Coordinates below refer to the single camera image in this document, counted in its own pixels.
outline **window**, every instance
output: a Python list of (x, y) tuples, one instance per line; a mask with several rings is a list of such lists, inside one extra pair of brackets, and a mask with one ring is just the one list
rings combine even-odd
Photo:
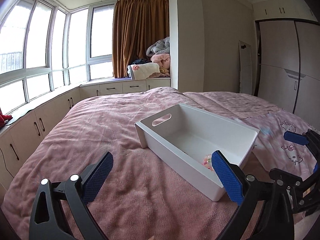
[(64, 86), (63, 71), (53, 71), (52, 78), (54, 89)]
[(26, 67), (46, 66), (47, 33), (52, 9), (38, 2), (33, 12), (27, 41)]
[(27, 78), (29, 100), (50, 91), (49, 75)]
[(114, 5), (93, 9), (91, 57), (112, 54), (112, 24)]
[(84, 65), (88, 9), (71, 15), (68, 38), (68, 66)]
[(25, 102), (22, 80), (0, 88), (0, 108), (3, 114), (9, 113)]
[(35, 0), (21, 0), (0, 26), (0, 74), (23, 68), (23, 45)]
[(85, 66), (75, 67), (69, 69), (70, 84), (87, 81), (87, 72)]
[(66, 14), (58, 10), (54, 21), (52, 46), (51, 46), (51, 66), (53, 70), (62, 69), (63, 32), (66, 21)]
[(113, 77), (113, 65), (112, 62), (104, 62), (100, 64), (90, 65), (90, 78), (107, 78)]

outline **pink comforter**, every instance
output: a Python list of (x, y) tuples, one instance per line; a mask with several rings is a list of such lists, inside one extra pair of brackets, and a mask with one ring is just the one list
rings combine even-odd
[[(240, 119), (279, 111), (251, 96), (227, 92), (183, 95), (172, 88), (86, 99), (49, 133), (12, 181), (1, 208), (13, 229), (28, 239), (31, 208), (41, 179), (66, 180), (109, 151), (113, 169), (88, 207), (110, 240), (147, 240), (153, 235), (155, 240), (215, 239), (236, 203), (226, 194), (219, 202), (202, 195), (150, 149), (142, 149), (135, 130), (135, 122), (177, 103)], [(244, 172), (269, 180), (252, 154)], [(68, 205), (63, 203), (63, 207), (80, 239)], [(244, 239), (250, 236), (258, 213), (256, 210)]]

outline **brown curtain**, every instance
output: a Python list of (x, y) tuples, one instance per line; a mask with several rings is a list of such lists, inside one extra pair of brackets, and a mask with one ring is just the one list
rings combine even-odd
[(112, 62), (115, 78), (128, 76), (127, 65), (169, 36), (169, 0), (118, 0), (114, 8)]

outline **white plastic bin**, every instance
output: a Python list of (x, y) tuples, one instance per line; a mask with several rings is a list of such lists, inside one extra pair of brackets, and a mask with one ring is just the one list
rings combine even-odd
[[(170, 118), (155, 125), (154, 120)], [(196, 189), (218, 201), (225, 190), (204, 158), (220, 150), (243, 168), (259, 130), (185, 104), (178, 104), (135, 123), (142, 148), (149, 147)]]

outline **drawer handle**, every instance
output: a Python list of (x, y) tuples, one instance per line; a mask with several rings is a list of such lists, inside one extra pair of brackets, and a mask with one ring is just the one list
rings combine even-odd
[(10, 171), (8, 171), (8, 169), (7, 169), (7, 165), (5, 164), (5, 159), (4, 159), (3, 151), (1, 150), (1, 148), (0, 148), (0, 151), (1, 151), (1, 153), (2, 153), (2, 157), (3, 157), (3, 161), (4, 161), (5, 169), (6, 169), (6, 170), (7, 170), (7, 172), (9, 172), (9, 173), (10, 173), (10, 175), (12, 176), (11, 172), (10, 172)]
[(40, 131), (39, 131), (39, 128), (38, 128), (38, 125), (37, 125), (37, 123), (36, 123), (36, 122), (35, 122), (35, 125), (36, 125), (37, 130), (38, 130), (38, 135), (39, 135), (39, 136), (41, 136)]
[(12, 144), (10, 144), (10, 147), (12, 148), (12, 150), (13, 150), (14, 154), (16, 155), (17, 160), (19, 160), (19, 157), (18, 157), (18, 155), (16, 154), (16, 151), (14, 150), (14, 148), (13, 148)]
[(39, 120), (41, 121), (41, 123), (42, 123), (42, 127), (43, 127), (43, 131), (45, 132), (45, 128), (44, 128), (44, 125), (43, 125), (42, 119), (41, 119), (41, 118), (39, 118)]

